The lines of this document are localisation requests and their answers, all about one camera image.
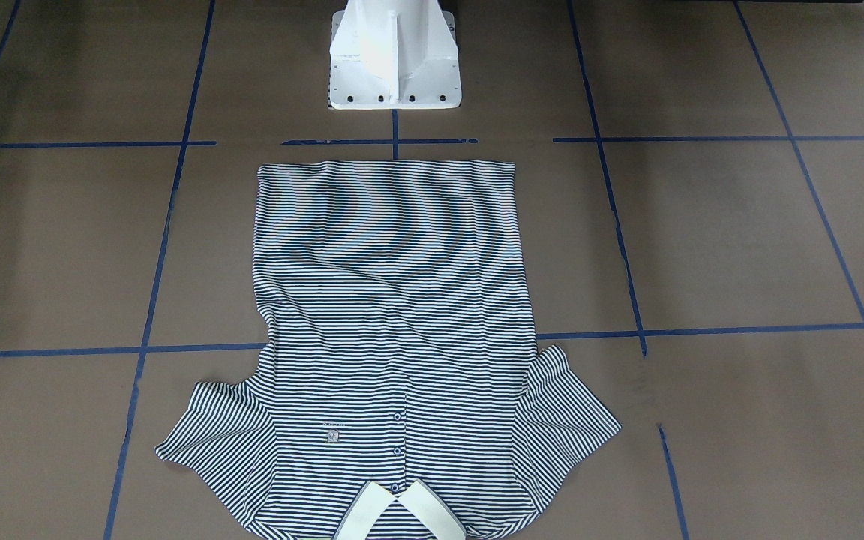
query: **short sleeve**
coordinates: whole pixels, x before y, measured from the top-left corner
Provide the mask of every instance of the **short sleeve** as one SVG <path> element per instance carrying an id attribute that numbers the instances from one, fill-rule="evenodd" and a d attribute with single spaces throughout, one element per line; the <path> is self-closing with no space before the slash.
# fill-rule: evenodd
<path id="1" fill-rule="evenodd" d="M 539 353 L 515 407 L 514 476 L 542 512 L 569 471 L 602 446 L 621 424 L 569 369 L 558 346 Z"/>
<path id="2" fill-rule="evenodd" d="M 200 382 L 188 410 L 155 454 L 202 476 L 246 527 L 275 480 L 277 434 L 272 417 L 244 384 Z"/>

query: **striped shirt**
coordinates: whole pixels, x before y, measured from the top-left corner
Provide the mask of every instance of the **striped shirt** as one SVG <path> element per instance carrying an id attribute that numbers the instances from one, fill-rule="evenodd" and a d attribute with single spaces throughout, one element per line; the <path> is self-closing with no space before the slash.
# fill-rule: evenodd
<path id="1" fill-rule="evenodd" d="M 424 482 L 469 538 L 533 522 L 620 424 L 539 352 L 515 167 L 329 161 L 259 169 L 253 277 L 268 345 L 200 382 L 158 457 L 268 539 L 332 538 L 369 482 Z M 369 538 L 428 539 L 393 503 Z"/>

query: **blue painter's tape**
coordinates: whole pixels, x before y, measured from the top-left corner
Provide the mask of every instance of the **blue painter's tape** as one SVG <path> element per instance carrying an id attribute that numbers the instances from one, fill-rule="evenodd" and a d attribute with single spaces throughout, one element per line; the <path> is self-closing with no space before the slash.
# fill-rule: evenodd
<path id="1" fill-rule="evenodd" d="M 478 144 L 477 138 L 401 138 L 398 144 Z"/>
<path id="2" fill-rule="evenodd" d="M 96 142 L 0 142 L 0 149 L 37 148 L 146 148 L 161 146 L 215 146 L 214 140 L 124 140 Z"/>
<path id="3" fill-rule="evenodd" d="M 549 339 L 601 339 L 601 338 L 637 338 L 638 331 L 634 329 L 620 329 L 620 331 L 563 331 L 550 332 L 550 334 L 536 334 L 538 341 L 549 341 Z"/>
<path id="4" fill-rule="evenodd" d="M 594 136 L 556 136 L 552 137 L 552 143 L 597 143 L 598 138 Z"/>
<path id="5" fill-rule="evenodd" d="M 788 141 L 787 136 L 604 136 L 603 143 L 761 143 Z"/>
<path id="6" fill-rule="evenodd" d="M 392 144 L 391 138 L 346 138 L 346 139 L 291 139 L 282 143 L 282 146 L 327 146 L 345 144 Z"/>
<path id="7" fill-rule="evenodd" d="M 625 264 L 625 275 L 628 284 L 628 300 L 631 302 L 631 313 L 635 318 L 635 329 L 638 331 L 639 346 L 642 349 L 642 356 L 647 356 L 649 353 L 648 345 L 645 342 L 645 332 L 642 328 L 642 316 L 638 310 L 638 297 L 635 295 L 635 281 L 632 276 L 632 267 L 629 263 L 629 253 L 625 248 L 625 239 L 622 235 L 622 222 L 618 215 L 618 208 L 615 205 L 615 193 L 611 184 L 611 175 L 609 173 L 609 163 L 606 160 L 606 150 L 602 144 L 602 133 L 599 130 L 599 120 L 596 115 L 596 102 L 593 101 L 593 88 L 589 81 L 589 72 L 586 69 L 586 59 L 582 52 L 582 41 L 579 40 L 579 26 L 575 20 L 575 7 L 572 0 L 566 0 L 568 7 L 568 18 L 572 26 L 572 40 L 575 41 L 575 52 L 579 59 L 579 68 L 582 71 L 582 82 L 586 88 L 586 101 L 589 102 L 589 117 L 592 121 L 592 129 L 595 133 L 596 146 L 599 151 L 599 163 L 602 165 L 602 175 L 606 182 L 606 192 L 609 195 L 609 208 L 613 212 L 615 221 L 615 239 L 618 241 L 618 249 L 622 255 L 622 263 Z"/>
<path id="8" fill-rule="evenodd" d="M 391 158 L 398 160 L 398 110 L 391 110 Z"/>
<path id="9" fill-rule="evenodd" d="M 205 18 L 205 33 L 202 35 L 202 46 L 199 48 L 199 64 L 196 68 L 195 80 L 192 83 L 192 95 L 189 98 L 188 113 L 185 116 L 185 129 L 182 133 L 182 142 L 188 143 L 189 133 L 192 131 L 192 118 L 195 116 L 196 99 L 199 95 L 199 83 L 202 81 L 202 72 L 206 64 L 206 51 L 209 48 L 209 35 L 212 33 L 212 17 L 215 14 L 215 0 L 211 0 L 208 4 L 208 16 Z M 155 277 L 151 284 L 151 295 L 148 298 L 148 314 L 146 315 L 145 329 L 142 334 L 142 352 L 138 355 L 138 360 L 135 365 L 135 377 L 133 379 L 133 391 L 129 400 L 129 414 L 126 417 L 126 433 L 122 440 L 122 447 L 119 450 L 119 462 L 115 472 L 115 481 L 112 486 L 112 495 L 109 500 L 109 514 L 106 516 L 106 530 L 103 534 L 103 540 L 111 540 L 113 537 L 113 527 L 116 525 L 116 512 L 118 511 L 119 494 L 122 491 L 122 479 L 126 471 L 126 460 L 129 458 L 129 444 L 131 441 L 131 430 L 135 422 L 135 410 L 138 407 L 138 397 L 140 396 L 140 380 L 145 371 L 146 348 L 149 345 L 149 339 L 152 335 L 152 322 L 155 318 L 155 303 L 158 300 L 159 284 L 162 280 L 162 268 L 165 264 L 165 253 L 169 245 L 169 224 L 172 220 L 172 213 L 175 211 L 176 194 L 179 191 L 179 184 L 182 181 L 182 168 L 185 166 L 185 155 L 188 150 L 188 145 L 183 144 L 178 151 L 178 163 L 175 165 L 175 177 L 172 178 L 172 194 L 169 197 L 169 208 L 165 214 L 165 227 L 162 229 L 162 242 L 158 250 L 158 261 L 155 266 Z"/>
<path id="10" fill-rule="evenodd" d="M 840 322 L 840 324 L 826 325 L 762 325 L 762 327 L 646 329 L 645 335 L 770 334 L 770 332 L 828 332 L 841 331 L 841 329 L 864 329 L 864 322 Z"/>
<path id="11" fill-rule="evenodd" d="M 863 141 L 864 136 L 796 136 L 796 140 Z"/>
<path id="12" fill-rule="evenodd" d="M 85 346 L 85 348 L 69 349 L 14 349 L 0 351 L 0 359 L 24 359 L 31 356 L 95 356 L 95 355 L 130 355 L 138 353 L 141 346 Z"/>
<path id="13" fill-rule="evenodd" d="M 150 345 L 149 353 L 191 353 L 201 351 L 251 351 L 261 349 L 267 343 L 205 343 L 201 345 Z"/>
<path id="14" fill-rule="evenodd" d="M 658 425 L 658 437 L 662 441 L 662 454 L 665 454 L 665 469 L 669 474 L 669 483 L 672 485 L 672 497 L 675 499 L 675 512 L 679 516 L 679 531 L 682 540 L 689 540 L 689 524 L 686 523 L 686 510 L 682 504 L 682 494 L 679 492 L 679 479 L 675 474 L 675 465 L 672 464 L 672 454 L 669 452 L 668 441 L 665 438 L 665 429 L 662 424 Z"/>

